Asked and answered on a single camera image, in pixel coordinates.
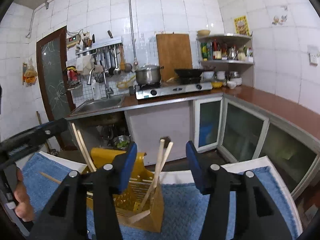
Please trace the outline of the person's left hand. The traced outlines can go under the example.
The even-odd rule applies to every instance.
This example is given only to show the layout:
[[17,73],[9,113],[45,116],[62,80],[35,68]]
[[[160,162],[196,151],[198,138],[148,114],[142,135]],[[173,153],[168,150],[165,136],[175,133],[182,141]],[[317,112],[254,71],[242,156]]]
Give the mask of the person's left hand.
[[21,170],[17,167],[17,185],[14,191],[14,196],[18,201],[15,208],[17,217],[22,219],[24,222],[31,222],[35,218],[34,209],[30,203],[30,198],[27,194],[27,190],[23,183],[23,175]]

